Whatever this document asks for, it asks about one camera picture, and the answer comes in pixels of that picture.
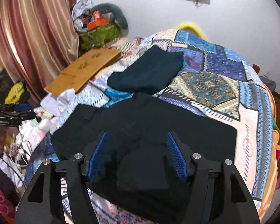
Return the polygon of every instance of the orange box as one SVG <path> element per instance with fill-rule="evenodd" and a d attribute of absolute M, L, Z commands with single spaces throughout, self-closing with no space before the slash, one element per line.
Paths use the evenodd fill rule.
<path fill-rule="evenodd" d="M 94 21 L 90 22 L 89 24 L 87 24 L 87 30 L 94 29 L 98 26 L 106 25 L 106 24 L 108 24 L 108 22 L 109 22 L 109 20 L 107 18 L 94 20 Z"/>

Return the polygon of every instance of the patchwork quilt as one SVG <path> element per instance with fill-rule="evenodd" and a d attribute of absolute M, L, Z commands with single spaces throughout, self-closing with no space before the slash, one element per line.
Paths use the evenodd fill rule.
<path fill-rule="evenodd" d="M 184 61 L 168 87 L 153 96 L 237 129 L 234 163 L 262 219 L 276 186 L 280 131 L 276 126 L 275 102 L 270 91 L 251 65 L 236 52 L 175 29 L 145 39 L 117 39 L 106 46 L 120 49 L 122 58 L 90 81 L 95 90 L 88 91 L 87 98 L 83 97 L 84 101 L 89 99 L 89 103 L 79 100 L 79 96 L 73 100 L 93 105 L 93 99 L 96 99 L 98 107 L 109 107 L 131 97 L 129 93 L 109 88 L 107 79 L 114 71 L 124 71 L 154 44 L 169 52 L 182 51 Z M 51 133 L 65 123 L 78 103 L 70 102 Z M 96 196 L 92 203 L 101 224 L 151 223 L 101 197 Z"/>

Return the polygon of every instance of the metal screw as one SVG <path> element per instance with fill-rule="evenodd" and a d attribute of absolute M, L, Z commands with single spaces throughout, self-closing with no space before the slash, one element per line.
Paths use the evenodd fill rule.
<path fill-rule="evenodd" d="M 76 158 L 76 159 L 80 159 L 81 157 L 83 157 L 83 154 L 82 154 L 82 153 L 76 153 L 76 154 L 75 154 L 75 158 Z"/>
<path fill-rule="evenodd" d="M 199 158 L 201 158 L 201 155 L 199 153 L 194 153 L 192 155 L 192 157 L 195 158 L 195 159 L 199 159 Z"/>
<path fill-rule="evenodd" d="M 50 159 L 45 159 L 43 160 L 43 165 L 48 165 L 51 162 Z"/>
<path fill-rule="evenodd" d="M 230 159 L 225 159 L 224 161 L 227 165 L 231 165 L 232 164 L 232 161 Z"/>

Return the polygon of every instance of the gray stuffed toy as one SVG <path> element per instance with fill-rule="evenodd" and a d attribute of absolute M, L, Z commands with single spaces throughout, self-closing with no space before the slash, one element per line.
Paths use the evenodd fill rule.
<path fill-rule="evenodd" d="M 116 20 L 117 24 L 122 29 L 127 29 L 127 20 L 125 19 L 121 9 L 112 3 L 101 3 L 97 6 L 94 6 L 90 12 L 93 13 L 94 11 L 99 10 L 100 13 L 111 13 L 110 21 L 114 22 Z"/>

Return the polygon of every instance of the white wall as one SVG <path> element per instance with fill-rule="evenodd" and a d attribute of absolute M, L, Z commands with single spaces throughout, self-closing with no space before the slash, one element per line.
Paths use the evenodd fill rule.
<path fill-rule="evenodd" d="M 235 50 L 260 74 L 270 72 L 280 94 L 280 8 L 275 0 L 93 0 L 121 7 L 129 37 L 149 36 L 183 22 L 196 23 L 212 43 Z"/>

